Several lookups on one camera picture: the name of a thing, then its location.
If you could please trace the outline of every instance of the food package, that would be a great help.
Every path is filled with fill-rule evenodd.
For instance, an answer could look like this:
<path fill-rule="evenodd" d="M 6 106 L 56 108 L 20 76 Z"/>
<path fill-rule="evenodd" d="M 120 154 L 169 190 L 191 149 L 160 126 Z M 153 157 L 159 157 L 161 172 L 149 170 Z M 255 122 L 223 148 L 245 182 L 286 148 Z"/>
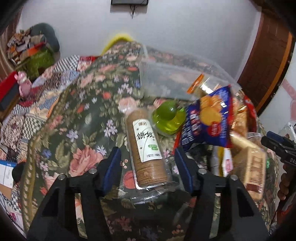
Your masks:
<path fill-rule="evenodd" d="M 133 177 L 138 190 L 166 184 L 171 173 L 162 156 L 147 109 L 135 109 L 126 116 L 126 131 Z"/>
<path fill-rule="evenodd" d="M 235 131 L 230 131 L 230 140 L 232 143 L 231 154 L 233 157 L 237 155 L 242 149 L 247 147 L 259 149 L 259 146 L 236 133 Z"/>
<path fill-rule="evenodd" d="M 232 130 L 240 134 L 243 137 L 246 137 L 248 132 L 247 126 L 247 107 L 244 105 L 237 110 L 237 113 L 232 124 Z"/>
<path fill-rule="evenodd" d="M 235 131 L 230 132 L 230 140 L 233 146 L 239 148 L 240 150 L 245 149 L 247 147 L 259 149 L 258 145 L 249 141 L 245 137 L 237 134 Z"/>
<path fill-rule="evenodd" d="M 234 114 L 234 116 L 236 116 L 236 114 L 240 108 L 240 101 L 235 96 L 232 98 L 232 105 L 233 105 L 233 114 Z"/>
<path fill-rule="evenodd" d="M 248 111 L 248 116 L 247 116 L 248 131 L 257 132 L 256 110 L 253 103 L 246 95 L 244 95 L 244 104 L 247 106 L 247 111 Z"/>
<path fill-rule="evenodd" d="M 265 146 L 263 146 L 261 144 L 261 138 L 262 137 L 263 137 L 263 135 L 261 133 L 256 133 L 256 132 L 248 132 L 247 133 L 247 138 L 248 138 L 249 141 L 256 144 L 262 150 L 267 151 L 267 147 L 265 147 Z"/>
<path fill-rule="evenodd" d="M 210 164 L 211 172 L 214 175 L 226 177 L 233 169 L 230 150 L 221 146 L 214 146 Z"/>
<path fill-rule="evenodd" d="M 247 147 L 233 158 L 233 170 L 254 201 L 262 199 L 265 185 L 266 154 L 260 149 Z"/>
<path fill-rule="evenodd" d="M 185 151 L 193 143 L 231 147 L 229 125 L 233 123 L 230 86 L 222 87 L 186 108 L 181 145 Z"/>
<path fill-rule="evenodd" d="M 227 80 L 222 80 L 214 76 L 201 74 L 190 86 L 187 93 L 193 93 L 197 98 L 211 94 L 217 89 L 226 87 L 230 84 L 232 93 L 236 94 L 241 90 L 241 86 L 237 83 L 229 83 Z"/>

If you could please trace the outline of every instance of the yellow fabric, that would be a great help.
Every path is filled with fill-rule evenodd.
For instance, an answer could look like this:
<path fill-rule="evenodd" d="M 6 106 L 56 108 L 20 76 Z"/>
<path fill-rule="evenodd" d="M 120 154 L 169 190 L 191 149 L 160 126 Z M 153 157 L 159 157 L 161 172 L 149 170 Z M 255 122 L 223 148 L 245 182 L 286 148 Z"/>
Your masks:
<path fill-rule="evenodd" d="M 126 42 L 132 42 L 133 38 L 129 36 L 128 34 L 117 34 L 114 38 L 110 40 L 110 42 L 105 46 L 103 49 L 101 55 L 104 55 L 114 44 L 116 44 L 119 41 L 126 41 Z"/>

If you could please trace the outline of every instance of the human hand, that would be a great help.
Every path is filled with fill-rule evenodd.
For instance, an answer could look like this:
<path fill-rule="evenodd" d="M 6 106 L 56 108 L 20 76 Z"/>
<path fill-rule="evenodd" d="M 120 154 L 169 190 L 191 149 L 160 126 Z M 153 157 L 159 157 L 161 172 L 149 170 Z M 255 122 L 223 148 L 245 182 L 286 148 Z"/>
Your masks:
<path fill-rule="evenodd" d="M 287 164 L 284 164 L 283 168 L 286 173 L 281 176 L 281 182 L 279 184 L 279 191 L 277 194 L 281 201 L 286 199 L 286 195 L 289 193 L 290 182 L 292 181 L 295 173 L 295 168 Z"/>

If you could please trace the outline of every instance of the white wall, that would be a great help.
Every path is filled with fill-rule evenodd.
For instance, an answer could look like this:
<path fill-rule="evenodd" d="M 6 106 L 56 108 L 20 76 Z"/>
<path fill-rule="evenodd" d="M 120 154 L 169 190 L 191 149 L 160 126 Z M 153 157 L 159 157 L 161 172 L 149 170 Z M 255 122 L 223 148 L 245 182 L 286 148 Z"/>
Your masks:
<path fill-rule="evenodd" d="M 249 44 L 248 44 L 247 49 L 244 53 L 244 57 L 240 63 L 240 66 L 237 70 L 237 74 L 235 75 L 235 78 L 234 78 L 235 81 L 239 80 L 239 78 L 242 74 L 242 71 L 244 70 L 244 67 L 249 59 L 250 54 L 251 54 L 251 51 L 252 51 L 252 48 L 253 48 L 254 42 L 256 40 L 257 33 L 258 33 L 258 29 L 259 29 L 259 24 L 260 24 L 260 19 L 261 19 L 261 9 L 262 9 L 261 7 L 257 6 L 257 14 L 255 17 L 255 23 L 253 26 L 253 30 L 250 35 Z"/>
<path fill-rule="evenodd" d="M 290 85 L 296 90 L 296 45 L 294 47 L 294 55 L 292 56 L 290 66 L 286 73 L 285 79 L 290 83 Z M 270 101 L 269 105 L 260 115 L 261 120 L 266 131 L 272 131 L 278 133 L 284 126 L 291 122 L 291 105 L 292 98 L 286 92 L 286 90 L 281 85 L 276 92 L 273 99 Z"/>
<path fill-rule="evenodd" d="M 258 10 L 251 0 L 150 0 L 147 12 L 136 14 L 134 19 L 127 11 L 129 7 L 112 12 L 110 3 L 29 0 L 19 27 L 51 24 L 60 42 L 61 57 L 98 55 L 116 33 L 126 32 L 160 49 L 200 54 L 219 63 L 233 77 L 249 43 L 254 42 L 250 39 L 252 32 L 258 29 Z"/>

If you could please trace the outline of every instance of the picture frame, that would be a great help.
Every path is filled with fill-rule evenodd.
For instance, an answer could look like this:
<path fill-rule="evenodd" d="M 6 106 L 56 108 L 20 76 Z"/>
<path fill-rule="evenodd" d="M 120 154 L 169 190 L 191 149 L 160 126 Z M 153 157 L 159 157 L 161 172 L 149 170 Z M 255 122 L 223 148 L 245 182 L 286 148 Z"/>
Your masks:
<path fill-rule="evenodd" d="M 148 5 L 149 0 L 111 0 L 111 5 Z"/>

